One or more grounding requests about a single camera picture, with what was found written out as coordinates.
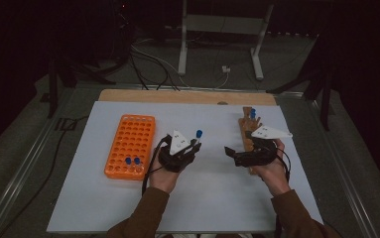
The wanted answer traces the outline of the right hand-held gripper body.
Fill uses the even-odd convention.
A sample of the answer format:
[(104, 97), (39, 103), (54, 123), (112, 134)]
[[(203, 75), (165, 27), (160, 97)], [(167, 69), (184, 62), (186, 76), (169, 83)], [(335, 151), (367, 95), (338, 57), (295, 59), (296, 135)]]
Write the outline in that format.
[(264, 143), (264, 151), (240, 152), (240, 157), (233, 159), (236, 167), (249, 168), (253, 166), (266, 166), (272, 163), (277, 158), (275, 140), (292, 138), (293, 134), (262, 125), (252, 133), (252, 137), (259, 138)]

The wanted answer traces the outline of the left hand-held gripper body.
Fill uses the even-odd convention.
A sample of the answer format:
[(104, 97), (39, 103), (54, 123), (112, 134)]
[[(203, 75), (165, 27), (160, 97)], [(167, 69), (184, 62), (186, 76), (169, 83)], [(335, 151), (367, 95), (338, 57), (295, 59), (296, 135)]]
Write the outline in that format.
[(161, 148), (159, 162), (167, 171), (179, 173), (193, 161), (193, 155), (187, 152), (191, 147), (190, 140), (178, 130), (166, 139), (167, 145)]

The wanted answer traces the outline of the wooden tube rack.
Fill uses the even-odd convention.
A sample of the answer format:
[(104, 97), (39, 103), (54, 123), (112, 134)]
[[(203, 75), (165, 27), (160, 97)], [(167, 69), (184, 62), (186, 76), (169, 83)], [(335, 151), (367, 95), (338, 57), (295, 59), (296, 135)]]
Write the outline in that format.
[(252, 140), (245, 138), (245, 131), (252, 131), (253, 133), (262, 126), (261, 118), (257, 116), (257, 113), (255, 113), (256, 119), (250, 118), (252, 108), (251, 106), (244, 106), (243, 117), (238, 119), (244, 153), (264, 151), (264, 143), (259, 138), (253, 137)]

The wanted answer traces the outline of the orange plastic tube rack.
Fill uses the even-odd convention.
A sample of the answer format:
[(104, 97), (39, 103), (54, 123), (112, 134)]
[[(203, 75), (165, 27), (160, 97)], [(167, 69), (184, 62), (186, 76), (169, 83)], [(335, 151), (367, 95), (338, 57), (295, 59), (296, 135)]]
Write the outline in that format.
[[(109, 179), (142, 180), (150, 164), (153, 139), (156, 131), (154, 116), (124, 114), (118, 123), (104, 173)], [(132, 160), (127, 167), (125, 159)], [(140, 158), (141, 167), (134, 164)]]

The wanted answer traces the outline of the person's right hand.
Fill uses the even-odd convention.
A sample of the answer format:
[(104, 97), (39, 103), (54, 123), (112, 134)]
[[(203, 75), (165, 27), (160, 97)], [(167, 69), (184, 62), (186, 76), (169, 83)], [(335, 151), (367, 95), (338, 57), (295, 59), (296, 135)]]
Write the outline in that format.
[(266, 166), (254, 166), (252, 171), (262, 179), (273, 196), (281, 195), (291, 190), (286, 178), (283, 159), (285, 145), (280, 139), (275, 140), (277, 158)]

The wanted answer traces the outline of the person's left hand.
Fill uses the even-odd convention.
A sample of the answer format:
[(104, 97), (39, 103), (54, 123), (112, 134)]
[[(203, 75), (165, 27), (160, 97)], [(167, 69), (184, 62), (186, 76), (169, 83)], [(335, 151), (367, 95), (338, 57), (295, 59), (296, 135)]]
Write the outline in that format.
[(158, 159), (153, 161), (153, 170), (149, 175), (149, 187), (171, 193), (178, 182), (180, 174), (164, 169)]

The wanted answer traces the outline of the white table mat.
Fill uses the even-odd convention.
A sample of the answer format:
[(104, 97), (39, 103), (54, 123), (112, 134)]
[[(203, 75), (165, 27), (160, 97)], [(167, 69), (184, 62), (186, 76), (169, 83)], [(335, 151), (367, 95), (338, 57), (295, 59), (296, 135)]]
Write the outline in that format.
[(126, 219), (141, 198), (134, 180), (110, 179), (104, 167), (120, 118), (152, 115), (155, 137), (179, 130), (201, 148), (181, 173), (159, 230), (162, 233), (268, 232), (275, 212), (264, 183), (224, 153), (241, 151), (239, 105), (176, 103), (94, 103), (50, 219), (53, 233), (105, 232)]

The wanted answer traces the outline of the black stand legs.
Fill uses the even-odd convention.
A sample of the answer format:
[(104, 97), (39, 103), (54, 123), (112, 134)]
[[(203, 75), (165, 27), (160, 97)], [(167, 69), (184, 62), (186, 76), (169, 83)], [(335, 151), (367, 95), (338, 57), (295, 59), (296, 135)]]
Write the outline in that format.
[(78, 79), (74, 75), (76, 71), (85, 74), (90, 79), (101, 84), (113, 84), (113, 81), (103, 78), (101, 75), (73, 59), (66, 56), (52, 56), (49, 61), (49, 118), (55, 115), (59, 107), (58, 81), (65, 87), (75, 87), (78, 83)]
[(266, 90), (267, 93), (281, 94), (296, 85), (308, 81), (309, 84), (303, 92), (303, 98), (305, 100), (316, 100), (318, 95), (321, 94), (319, 120), (326, 131), (329, 130), (329, 100), (334, 67), (331, 66), (327, 59), (329, 50), (326, 50), (324, 47), (328, 42), (327, 38), (330, 36), (332, 29), (333, 23), (331, 20), (328, 20), (323, 30), (319, 33), (313, 48), (295, 79), (279, 87)]

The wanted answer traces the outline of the white metal stand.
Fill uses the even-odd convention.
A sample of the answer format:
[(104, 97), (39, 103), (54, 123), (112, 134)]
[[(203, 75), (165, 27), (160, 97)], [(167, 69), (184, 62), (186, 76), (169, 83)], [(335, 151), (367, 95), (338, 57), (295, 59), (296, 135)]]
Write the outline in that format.
[(255, 78), (262, 80), (264, 78), (264, 72), (260, 63), (259, 53), (265, 39), (274, 4), (267, 3), (265, 13), (261, 17), (247, 18), (215, 16), (212, 14), (191, 14), (188, 12), (188, 2), (189, 0), (183, 0), (182, 36), (178, 74), (185, 75), (187, 71), (188, 32), (240, 34), (257, 37), (256, 45), (250, 49), (250, 57)]

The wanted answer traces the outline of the metal floor rail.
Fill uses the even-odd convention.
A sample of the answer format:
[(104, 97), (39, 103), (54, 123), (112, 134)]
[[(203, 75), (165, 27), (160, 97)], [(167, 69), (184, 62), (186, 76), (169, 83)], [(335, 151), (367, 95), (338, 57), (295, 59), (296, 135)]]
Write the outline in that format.
[(368, 212), (366, 211), (362, 199), (355, 188), (353, 181), (342, 161), (340, 153), (337, 151), (335, 144), (330, 137), (329, 133), (323, 128), (320, 122), (320, 110), (315, 101), (307, 102), (310, 112), (314, 118), (317, 126), (317, 131), (323, 139), (325, 147), (328, 149), (329, 159), (332, 162), (334, 172), (339, 180), (343, 189), (345, 197), (349, 203), (350, 209), (354, 214), (355, 220), (361, 230), (364, 238), (380, 238), (376, 229), (370, 220)]
[(72, 94), (71, 88), (62, 91), (53, 116), (33, 100), (1, 135), (0, 229)]

